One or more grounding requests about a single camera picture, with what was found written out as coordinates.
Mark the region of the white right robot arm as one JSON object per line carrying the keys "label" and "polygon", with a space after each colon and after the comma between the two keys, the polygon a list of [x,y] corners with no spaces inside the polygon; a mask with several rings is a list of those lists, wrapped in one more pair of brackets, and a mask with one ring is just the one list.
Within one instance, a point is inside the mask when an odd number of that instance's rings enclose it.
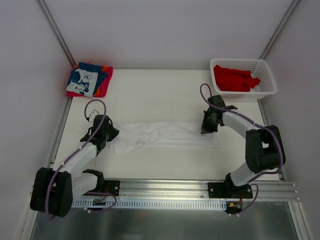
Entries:
{"label": "white right robot arm", "polygon": [[225,176],[223,182],[214,183],[209,193],[221,198],[238,198],[251,182],[268,170],[278,171],[286,162],[279,128],[259,125],[238,112],[233,105],[226,105],[220,95],[205,100],[209,108],[204,111],[202,134],[218,131],[227,126],[245,140],[244,163]]}

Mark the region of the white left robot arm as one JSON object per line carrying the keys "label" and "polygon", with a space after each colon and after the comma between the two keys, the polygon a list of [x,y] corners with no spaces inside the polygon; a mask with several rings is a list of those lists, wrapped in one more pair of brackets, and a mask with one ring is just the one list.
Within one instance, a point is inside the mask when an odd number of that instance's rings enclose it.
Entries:
{"label": "white left robot arm", "polygon": [[48,213],[50,217],[65,217],[74,200],[85,194],[108,193],[110,185],[101,171],[85,169],[119,134],[107,115],[98,114],[92,126],[80,139],[76,149],[53,168],[40,168],[35,176],[30,199],[30,209]]}

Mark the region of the white t shirt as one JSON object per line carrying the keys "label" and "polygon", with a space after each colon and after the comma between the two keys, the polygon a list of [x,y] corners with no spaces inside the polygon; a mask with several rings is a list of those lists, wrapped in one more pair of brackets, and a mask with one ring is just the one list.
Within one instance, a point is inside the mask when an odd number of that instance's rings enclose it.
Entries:
{"label": "white t shirt", "polygon": [[116,154],[154,149],[217,149],[214,133],[201,134],[199,122],[155,121],[115,124],[118,136],[110,142]]}

